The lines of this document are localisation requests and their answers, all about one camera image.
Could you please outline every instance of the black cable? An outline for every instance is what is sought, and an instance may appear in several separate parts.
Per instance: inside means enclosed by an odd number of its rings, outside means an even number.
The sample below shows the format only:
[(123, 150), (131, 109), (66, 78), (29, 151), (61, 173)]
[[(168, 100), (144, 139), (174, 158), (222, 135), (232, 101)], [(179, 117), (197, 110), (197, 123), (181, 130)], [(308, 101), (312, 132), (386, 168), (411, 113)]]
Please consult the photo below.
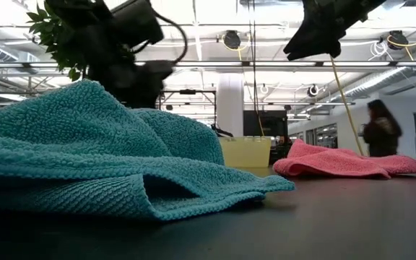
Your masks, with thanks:
[(256, 91), (256, 109), (258, 111), (258, 118), (259, 118), (259, 99), (258, 99), (258, 87), (256, 83), (256, 1), (253, 0), (253, 50), (254, 50), (254, 57), (253, 57), (253, 80), (254, 80), (254, 89)]
[(146, 41), (144, 44), (141, 45), (141, 47), (139, 47), (137, 50), (133, 50), (132, 53), (133, 54), (138, 54), (141, 51), (143, 51), (145, 49), (145, 47), (147, 47), (150, 44), (150, 41)]
[(162, 21), (169, 23), (170, 25), (176, 27), (176, 29), (178, 29), (178, 31), (181, 33), (182, 38), (184, 40), (184, 49), (182, 51), (182, 54), (176, 59), (174, 60), (174, 63), (177, 64), (179, 61), (182, 61), (182, 59), (184, 59), (184, 56), (187, 54), (187, 50), (189, 49), (188, 46), (188, 42), (187, 42), (187, 35), (186, 32), (184, 32), (184, 30), (182, 29), (181, 26), (179, 26), (177, 23), (175, 23), (174, 21), (172, 21), (171, 19), (168, 19), (164, 16), (162, 16), (161, 14), (159, 14), (157, 11), (153, 10), (155, 16), (157, 18), (160, 18)]
[[(246, 2), (248, 7), (248, 13), (250, 14), (250, 0)], [(256, 1), (253, 0), (253, 13), (256, 11)], [(253, 48), (251, 48), (251, 59), (253, 60), (253, 106), (258, 116), (258, 124), (261, 129), (262, 135), (264, 135), (264, 130), (261, 124), (261, 117), (259, 116), (259, 99), (258, 99), (258, 85), (256, 82), (256, 18), (253, 18), (253, 29), (251, 29), (251, 19), (248, 20), (248, 26), (250, 28), (250, 37), (251, 42), (253, 43)]]

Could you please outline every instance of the white column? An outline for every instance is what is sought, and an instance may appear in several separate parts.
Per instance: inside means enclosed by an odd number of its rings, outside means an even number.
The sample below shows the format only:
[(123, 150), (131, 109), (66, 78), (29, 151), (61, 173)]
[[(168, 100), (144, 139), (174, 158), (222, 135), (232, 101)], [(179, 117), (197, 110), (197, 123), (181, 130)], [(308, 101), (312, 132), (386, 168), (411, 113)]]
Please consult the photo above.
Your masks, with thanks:
[(221, 74), (217, 86), (217, 127), (243, 136), (243, 75)]

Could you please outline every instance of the pink towel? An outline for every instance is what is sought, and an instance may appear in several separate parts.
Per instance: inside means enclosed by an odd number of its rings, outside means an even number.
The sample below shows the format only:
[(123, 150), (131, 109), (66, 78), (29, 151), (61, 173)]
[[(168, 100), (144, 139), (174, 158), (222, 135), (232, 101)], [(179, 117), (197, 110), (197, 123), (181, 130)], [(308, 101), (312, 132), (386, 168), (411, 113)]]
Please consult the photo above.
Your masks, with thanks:
[(288, 157), (278, 160), (274, 170), (284, 176), (319, 174), (344, 177), (384, 176), (416, 173), (416, 160), (402, 155), (360, 156), (349, 149), (329, 149), (296, 140)]

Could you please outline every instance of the dark hair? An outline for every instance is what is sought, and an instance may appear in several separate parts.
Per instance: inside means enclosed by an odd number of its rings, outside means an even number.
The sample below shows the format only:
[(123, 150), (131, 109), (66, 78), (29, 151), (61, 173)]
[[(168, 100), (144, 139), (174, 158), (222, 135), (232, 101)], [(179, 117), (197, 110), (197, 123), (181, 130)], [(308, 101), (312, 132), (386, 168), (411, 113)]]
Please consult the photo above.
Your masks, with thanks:
[(389, 112), (386, 105), (381, 100), (374, 100), (367, 104), (368, 109), (372, 112), (371, 120), (376, 120), (377, 118), (386, 118), (388, 119), (389, 123), (391, 123), (394, 134), (396, 134), (398, 137), (402, 135), (402, 129), (401, 126), (397, 123), (396, 119), (393, 117), (391, 112)]

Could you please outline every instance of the teal towel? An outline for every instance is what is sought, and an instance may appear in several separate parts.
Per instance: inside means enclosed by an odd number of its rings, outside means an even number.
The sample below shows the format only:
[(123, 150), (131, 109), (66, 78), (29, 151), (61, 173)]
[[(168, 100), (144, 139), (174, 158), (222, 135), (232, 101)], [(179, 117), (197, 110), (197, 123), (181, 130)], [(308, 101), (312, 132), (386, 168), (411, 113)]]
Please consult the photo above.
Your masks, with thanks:
[(98, 83), (0, 109), (2, 209), (178, 220), (293, 189), (226, 168), (205, 125), (130, 110)]

